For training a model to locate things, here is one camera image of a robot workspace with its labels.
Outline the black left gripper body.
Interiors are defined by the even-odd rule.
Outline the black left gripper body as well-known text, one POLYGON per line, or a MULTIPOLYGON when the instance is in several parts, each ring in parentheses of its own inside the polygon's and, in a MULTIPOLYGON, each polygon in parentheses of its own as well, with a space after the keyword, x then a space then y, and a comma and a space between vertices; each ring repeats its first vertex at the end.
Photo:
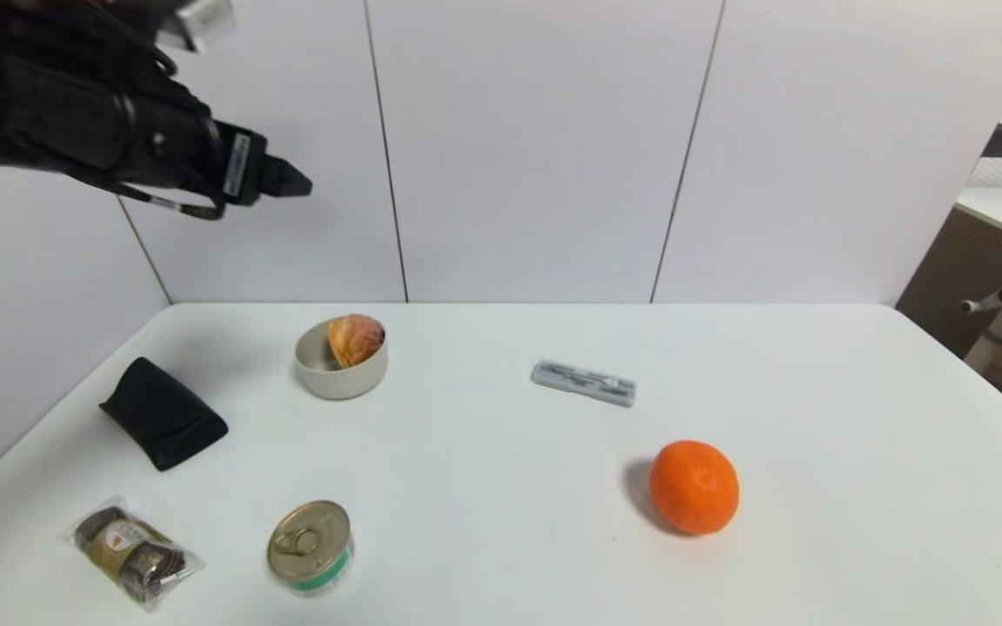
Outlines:
POLYGON ((178 202, 153 191, 175 189, 207 198, 210 207, 257 202, 263 136, 215 119, 210 107, 180 84, 159 94, 120 84, 116 94, 126 126, 116 162, 119 196, 176 207, 178 202))

